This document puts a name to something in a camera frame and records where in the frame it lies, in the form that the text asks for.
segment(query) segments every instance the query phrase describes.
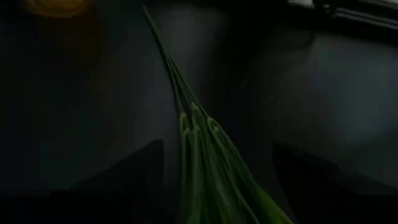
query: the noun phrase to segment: dark background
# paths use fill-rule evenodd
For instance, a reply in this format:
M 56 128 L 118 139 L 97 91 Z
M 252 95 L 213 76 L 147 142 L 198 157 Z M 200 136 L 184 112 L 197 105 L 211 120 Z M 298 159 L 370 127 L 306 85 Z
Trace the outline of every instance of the dark background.
M 398 187 L 393 31 L 277 1 L 98 0 L 65 21 L 2 1 L 0 188 L 68 189 L 163 139 L 177 203 L 177 115 L 143 4 L 208 114 L 288 213 L 273 139 Z

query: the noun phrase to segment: gray surface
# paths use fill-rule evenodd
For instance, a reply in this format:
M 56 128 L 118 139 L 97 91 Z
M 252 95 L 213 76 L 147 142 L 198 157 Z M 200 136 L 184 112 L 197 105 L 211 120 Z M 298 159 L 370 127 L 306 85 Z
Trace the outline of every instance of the gray surface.
M 297 49 L 292 43 L 311 31 L 270 25 L 261 13 L 149 9 L 203 106 L 282 208 L 273 138 L 398 187 L 393 46 L 319 32 Z M 68 188 L 164 139 L 165 186 L 175 198 L 177 115 L 141 3 L 98 1 L 93 32 L 81 32 L 79 20 L 32 19 L 20 12 L 0 23 L 8 72 L 1 188 Z

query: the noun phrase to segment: green plant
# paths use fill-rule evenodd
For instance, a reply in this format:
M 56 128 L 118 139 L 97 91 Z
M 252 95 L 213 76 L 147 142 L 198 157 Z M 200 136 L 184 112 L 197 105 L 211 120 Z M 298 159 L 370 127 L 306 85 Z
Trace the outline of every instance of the green plant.
M 221 126 L 200 106 L 160 41 L 145 6 L 144 11 L 167 67 L 179 112 L 181 223 L 292 223 L 258 186 Z

